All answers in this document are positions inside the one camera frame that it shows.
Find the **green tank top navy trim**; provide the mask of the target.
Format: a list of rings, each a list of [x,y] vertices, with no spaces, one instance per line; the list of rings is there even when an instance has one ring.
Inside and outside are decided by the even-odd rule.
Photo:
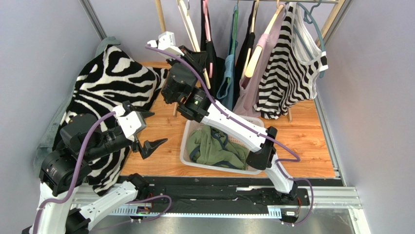
[[[237,170],[247,168],[248,148],[228,140],[228,134],[208,125],[194,131],[187,141],[193,162]]]

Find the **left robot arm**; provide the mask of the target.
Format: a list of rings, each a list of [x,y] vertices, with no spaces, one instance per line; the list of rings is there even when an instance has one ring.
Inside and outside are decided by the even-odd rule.
[[[90,163],[124,148],[148,158],[163,139],[140,143],[137,134],[146,128],[153,112],[123,102],[101,118],[79,114],[60,130],[59,146],[41,164],[40,198],[35,221],[25,234],[89,234],[95,225],[125,204],[153,201],[149,183],[132,174],[115,190],[80,208],[74,196],[87,175]]]

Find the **pink hanger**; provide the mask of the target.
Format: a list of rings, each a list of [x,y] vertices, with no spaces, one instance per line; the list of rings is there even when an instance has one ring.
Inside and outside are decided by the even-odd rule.
[[[203,13],[204,13],[204,18],[205,18],[205,35],[207,37],[207,42],[211,42],[211,33],[210,33],[210,25],[209,25],[209,20],[208,20],[208,1],[204,0],[202,2],[202,7],[203,7]],[[212,78],[212,74],[213,74],[213,63],[210,62],[209,63],[209,73],[208,73],[208,77]]]

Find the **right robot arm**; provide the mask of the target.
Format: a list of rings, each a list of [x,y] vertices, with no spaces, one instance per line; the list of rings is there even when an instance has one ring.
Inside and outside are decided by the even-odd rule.
[[[204,84],[197,87],[201,76],[193,65],[176,54],[158,48],[154,50],[171,65],[161,91],[164,102],[177,104],[178,112],[186,119],[214,127],[239,140],[249,150],[248,166],[264,171],[276,191],[294,198],[298,185],[281,164],[274,147],[275,144],[285,147],[276,140],[277,129],[257,126],[233,113],[215,100]]]

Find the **cream plastic hanger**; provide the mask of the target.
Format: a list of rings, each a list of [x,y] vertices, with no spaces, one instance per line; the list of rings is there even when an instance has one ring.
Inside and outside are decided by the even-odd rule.
[[[188,5],[186,5],[183,0],[178,0],[177,5],[178,5],[179,12],[181,14],[182,21],[185,25],[185,29],[187,31],[187,34],[188,34],[188,37],[189,37],[189,40],[191,42],[193,50],[195,52],[201,52],[199,42],[198,42],[198,39],[197,39],[197,36],[196,36],[196,32],[195,32],[191,17],[189,15],[189,10],[188,10],[189,3],[188,3]],[[207,70],[206,70],[206,64],[207,64],[207,56],[205,56],[205,58],[203,58],[203,60],[201,62],[201,66],[203,67],[202,72],[203,72],[203,76],[204,76],[204,79],[205,79],[205,84],[206,84],[207,88],[210,89],[211,85],[210,85],[208,73],[207,73]]]

